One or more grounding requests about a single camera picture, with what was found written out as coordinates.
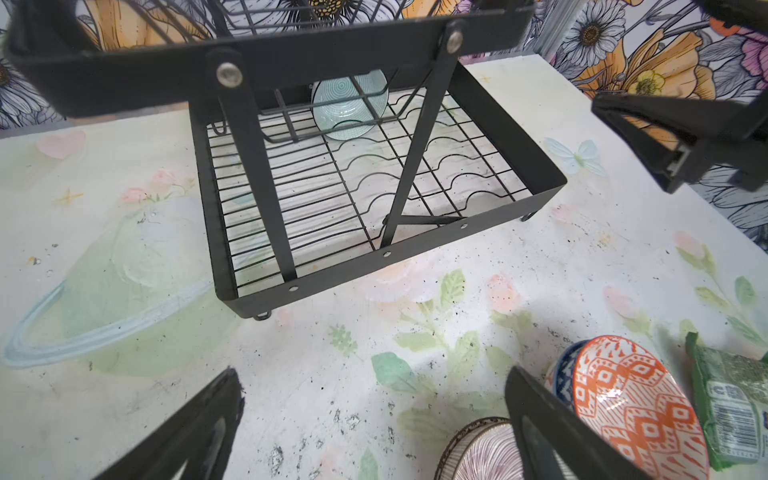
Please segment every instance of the upper rack basket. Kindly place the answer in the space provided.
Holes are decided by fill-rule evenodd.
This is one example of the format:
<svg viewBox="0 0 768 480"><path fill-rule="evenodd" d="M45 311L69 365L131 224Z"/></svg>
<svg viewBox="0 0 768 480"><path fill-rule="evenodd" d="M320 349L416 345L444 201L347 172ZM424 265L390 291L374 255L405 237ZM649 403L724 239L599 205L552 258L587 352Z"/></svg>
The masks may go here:
<svg viewBox="0 0 768 480"><path fill-rule="evenodd" d="M260 92L380 69L428 71L449 22L458 55L519 43L534 0L20 0L7 58L60 113L216 97L206 56L238 50ZM458 9L457 15L450 15ZM273 97L262 105L269 108Z"/></svg>

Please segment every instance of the painted heart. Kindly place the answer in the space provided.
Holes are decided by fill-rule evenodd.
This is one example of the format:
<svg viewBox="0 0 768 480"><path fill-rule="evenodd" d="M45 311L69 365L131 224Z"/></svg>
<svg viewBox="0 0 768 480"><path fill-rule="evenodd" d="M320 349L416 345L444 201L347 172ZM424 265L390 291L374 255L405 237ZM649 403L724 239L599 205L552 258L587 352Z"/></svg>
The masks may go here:
<svg viewBox="0 0 768 480"><path fill-rule="evenodd" d="M37 147L40 153L51 158L64 160L75 154L85 146L85 132L71 131L63 135L48 135L38 140Z"/></svg>

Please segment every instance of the black metal dish rack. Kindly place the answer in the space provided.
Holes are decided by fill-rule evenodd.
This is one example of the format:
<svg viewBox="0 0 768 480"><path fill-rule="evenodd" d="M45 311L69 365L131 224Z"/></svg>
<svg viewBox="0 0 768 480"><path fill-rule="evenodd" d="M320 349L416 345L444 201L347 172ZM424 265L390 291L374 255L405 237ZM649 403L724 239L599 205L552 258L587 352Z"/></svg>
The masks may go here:
<svg viewBox="0 0 768 480"><path fill-rule="evenodd" d="M190 102L216 293L238 315L263 319L527 219L565 184L458 63L515 46L532 0L478 0L467 14L426 18L401 18L408 0L351 1L121 0L147 38L161 40L109 51L76 4L21 0L6 54L65 115ZM369 100L381 92L364 92L355 77L374 69L389 90L381 116ZM344 77L372 130L340 142L326 134L361 124L321 131L309 85Z"/></svg>

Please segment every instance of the painted star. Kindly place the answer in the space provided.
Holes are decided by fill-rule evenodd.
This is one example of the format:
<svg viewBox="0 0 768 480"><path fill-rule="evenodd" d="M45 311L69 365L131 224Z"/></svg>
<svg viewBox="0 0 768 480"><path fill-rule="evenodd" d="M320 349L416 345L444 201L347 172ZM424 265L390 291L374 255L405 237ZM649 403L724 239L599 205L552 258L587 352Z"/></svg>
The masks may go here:
<svg viewBox="0 0 768 480"><path fill-rule="evenodd" d="M83 195L85 194L73 194L69 189L67 189L67 191L64 193L64 196L53 200L53 203L60 205L71 205L75 198L82 197Z"/></svg>

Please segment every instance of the orange patterned bowl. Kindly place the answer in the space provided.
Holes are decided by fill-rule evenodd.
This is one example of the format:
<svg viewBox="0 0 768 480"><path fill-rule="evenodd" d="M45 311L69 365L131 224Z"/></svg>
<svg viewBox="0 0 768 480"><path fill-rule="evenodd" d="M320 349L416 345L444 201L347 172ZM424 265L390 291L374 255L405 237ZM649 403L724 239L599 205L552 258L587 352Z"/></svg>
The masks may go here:
<svg viewBox="0 0 768 480"><path fill-rule="evenodd" d="M576 415L653 478L709 478L707 444L661 362L619 336L587 343L574 372Z"/></svg>

